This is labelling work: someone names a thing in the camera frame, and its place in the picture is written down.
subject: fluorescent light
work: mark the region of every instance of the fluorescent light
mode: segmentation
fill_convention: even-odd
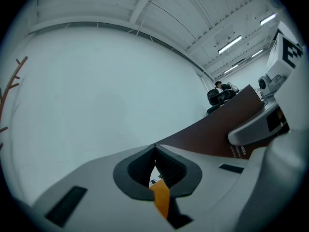
[[[265,24],[266,22],[269,22],[270,20],[272,20],[272,19],[275,18],[275,17],[276,17],[276,14],[272,14],[272,15],[270,15],[269,17],[266,17],[264,20],[261,20],[261,21],[260,21],[260,26],[263,25],[263,24]]]
[[[258,51],[257,53],[253,54],[251,57],[252,57],[252,58],[255,57],[256,55],[258,55],[259,53],[261,53],[263,50],[264,50],[264,49]]]
[[[235,66],[233,66],[231,69],[227,70],[226,72],[224,72],[224,74],[227,73],[227,72],[229,72],[229,71],[231,71],[232,69],[236,68],[237,66],[238,66],[238,64],[235,65]]]
[[[230,48],[232,45],[236,44],[238,41],[241,40],[241,35],[238,36],[236,39],[234,39],[232,42],[230,42],[229,44],[227,44],[226,46],[222,47],[218,53],[221,54],[223,53],[226,49]]]

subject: black chair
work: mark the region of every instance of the black chair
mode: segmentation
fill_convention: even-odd
[[[231,90],[224,90],[219,93],[217,89],[212,89],[207,93],[207,98],[212,105],[210,109],[207,110],[207,114],[211,114],[213,111],[217,110],[221,105],[225,104],[225,102],[231,98],[233,98],[236,94],[232,94]]]

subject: black stripe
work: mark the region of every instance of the black stripe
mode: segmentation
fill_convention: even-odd
[[[277,29],[277,32],[276,32],[276,34],[275,34],[275,37],[272,39],[273,41],[276,40],[276,38],[277,38],[277,36],[278,36],[278,33],[280,33],[280,34],[283,35],[283,33],[280,31],[280,29]]]
[[[241,174],[244,168],[236,167],[228,164],[222,164],[219,168]]]
[[[293,44],[291,41],[285,38],[282,38],[282,40],[283,40],[282,60],[287,62],[292,68],[295,68],[295,64],[288,59],[288,56],[293,58],[294,56],[293,47],[297,50],[297,55],[299,55],[300,57],[302,56],[303,52],[300,50],[300,48],[297,45]]]
[[[169,200],[169,214],[167,220],[175,229],[193,221],[189,216],[180,213],[176,199],[174,198]]]
[[[54,224],[63,227],[86,192],[86,188],[73,187],[45,217]]]

